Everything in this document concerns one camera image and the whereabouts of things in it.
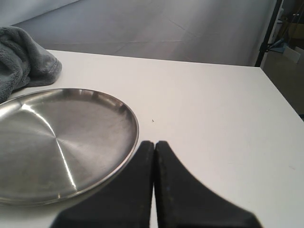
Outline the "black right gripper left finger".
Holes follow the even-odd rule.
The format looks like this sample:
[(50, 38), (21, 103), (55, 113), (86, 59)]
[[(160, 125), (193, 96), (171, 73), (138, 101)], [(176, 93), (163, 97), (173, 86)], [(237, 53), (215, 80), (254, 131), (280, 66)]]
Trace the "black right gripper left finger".
[(148, 228), (154, 144), (141, 142), (127, 166), (84, 201), (59, 213), (54, 228)]

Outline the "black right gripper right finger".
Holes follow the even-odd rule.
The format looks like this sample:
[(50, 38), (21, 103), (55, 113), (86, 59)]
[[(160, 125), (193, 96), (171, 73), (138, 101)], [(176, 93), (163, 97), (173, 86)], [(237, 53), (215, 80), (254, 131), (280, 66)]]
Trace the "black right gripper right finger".
[(154, 151), (154, 194), (160, 228), (258, 228), (256, 216), (197, 180), (166, 141)]

